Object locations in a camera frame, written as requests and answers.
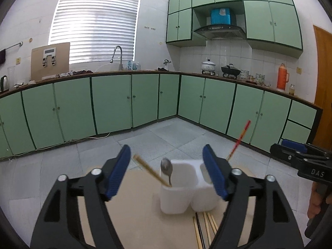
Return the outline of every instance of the white plastic container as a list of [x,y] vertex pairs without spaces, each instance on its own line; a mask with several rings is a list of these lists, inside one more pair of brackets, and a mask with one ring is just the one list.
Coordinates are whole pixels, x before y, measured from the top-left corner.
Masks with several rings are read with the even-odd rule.
[[[161,185],[160,207],[165,214],[182,214],[189,205],[197,212],[212,210],[220,200],[202,160],[171,160],[172,187]],[[168,176],[160,171],[161,177]]]

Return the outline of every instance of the brown countertop edge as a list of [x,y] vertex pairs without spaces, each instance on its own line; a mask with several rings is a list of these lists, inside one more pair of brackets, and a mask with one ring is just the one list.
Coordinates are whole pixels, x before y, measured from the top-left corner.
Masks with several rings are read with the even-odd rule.
[[287,93],[283,93],[283,92],[277,91],[275,89],[271,89],[271,88],[263,87],[263,86],[260,86],[260,85],[255,85],[255,84],[243,82],[243,81],[240,81],[240,80],[237,80],[237,79],[229,79],[229,78],[223,78],[223,77],[217,77],[217,76],[209,76],[209,75],[203,75],[203,74],[198,74],[198,73],[185,73],[185,72],[180,72],[180,71],[158,71],[158,70],[109,71],[109,72],[87,73],[87,74],[78,74],[78,75],[72,75],[72,76],[61,77],[61,78],[45,79],[45,80],[42,80],[42,81],[38,81],[37,83],[34,83],[34,84],[24,85],[24,86],[21,86],[19,88],[14,89],[14,90],[10,90],[10,91],[1,93],[0,98],[5,97],[7,95],[14,94],[16,92],[27,90],[27,89],[30,89],[30,88],[33,88],[33,87],[37,87],[37,86],[41,86],[41,85],[45,85],[45,84],[50,84],[50,83],[56,83],[56,82],[60,82],[60,81],[66,81],[66,80],[70,80],[70,79],[80,79],[80,78],[98,77],[98,76],[122,75],[122,74],[180,74],[180,75],[185,75],[185,76],[194,76],[194,77],[201,77],[201,78],[207,78],[207,79],[217,79],[217,80],[222,80],[222,81],[241,84],[241,85],[244,85],[244,86],[253,87],[253,88],[256,88],[256,89],[260,89],[260,90],[265,90],[267,92],[278,94],[278,95],[293,99],[295,101],[304,103],[305,105],[311,106],[315,109],[321,109],[322,110],[321,107],[319,107],[319,106],[317,106],[313,103],[310,103],[310,102],[308,102],[304,99],[301,99],[299,97],[289,95]]

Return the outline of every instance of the range hood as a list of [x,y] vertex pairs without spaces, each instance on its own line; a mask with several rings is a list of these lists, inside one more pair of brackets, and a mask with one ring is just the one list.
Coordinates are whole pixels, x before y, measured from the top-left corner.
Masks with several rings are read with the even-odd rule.
[[230,24],[207,25],[199,29],[196,29],[194,32],[210,40],[215,38],[230,38],[230,37],[232,38],[239,37],[246,39],[246,33],[241,27]]

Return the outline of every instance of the silver screw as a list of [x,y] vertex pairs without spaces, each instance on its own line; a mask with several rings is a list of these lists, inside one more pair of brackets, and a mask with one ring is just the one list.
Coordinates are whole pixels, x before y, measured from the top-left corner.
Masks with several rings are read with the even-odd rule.
[[67,175],[64,175],[64,174],[62,174],[58,177],[59,182],[64,182],[66,179],[67,179]]
[[240,176],[242,174],[241,169],[232,169],[232,174]]
[[273,175],[268,175],[266,176],[266,179],[269,181],[269,182],[274,182],[276,180],[276,178],[273,176]]
[[93,169],[91,171],[91,174],[92,175],[99,175],[101,172],[102,172],[102,170],[100,168],[96,168],[96,169]]

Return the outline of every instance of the window blind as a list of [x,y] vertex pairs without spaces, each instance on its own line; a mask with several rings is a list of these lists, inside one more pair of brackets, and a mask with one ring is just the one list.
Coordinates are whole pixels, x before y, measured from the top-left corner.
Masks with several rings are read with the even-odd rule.
[[138,6],[139,0],[59,0],[49,44],[70,42],[70,64],[110,60],[117,45],[123,60],[133,60]]

